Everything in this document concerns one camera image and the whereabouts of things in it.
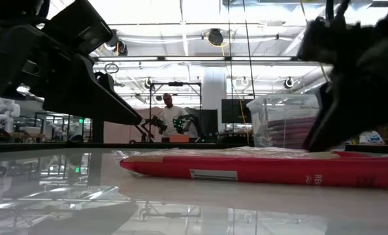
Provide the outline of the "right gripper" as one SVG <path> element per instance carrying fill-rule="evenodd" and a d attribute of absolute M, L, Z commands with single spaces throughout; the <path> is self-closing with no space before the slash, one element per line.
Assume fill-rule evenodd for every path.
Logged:
<path fill-rule="evenodd" d="M 324 17 L 309 21 L 297 58 L 332 65 L 339 74 L 382 78 L 337 78 L 319 88 L 319 112 L 303 142 L 310 152 L 388 123 L 388 13 L 374 25 L 349 24 L 347 9 L 326 6 Z"/>

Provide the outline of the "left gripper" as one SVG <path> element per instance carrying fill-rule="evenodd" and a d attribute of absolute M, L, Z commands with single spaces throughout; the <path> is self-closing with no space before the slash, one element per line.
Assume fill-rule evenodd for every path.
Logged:
<path fill-rule="evenodd" d="M 142 117 L 115 91 L 109 74 L 93 71 L 80 54 L 63 64 L 63 30 L 52 24 L 0 27 L 0 96 L 17 98 L 20 85 L 44 97 L 43 109 L 124 125 Z"/>

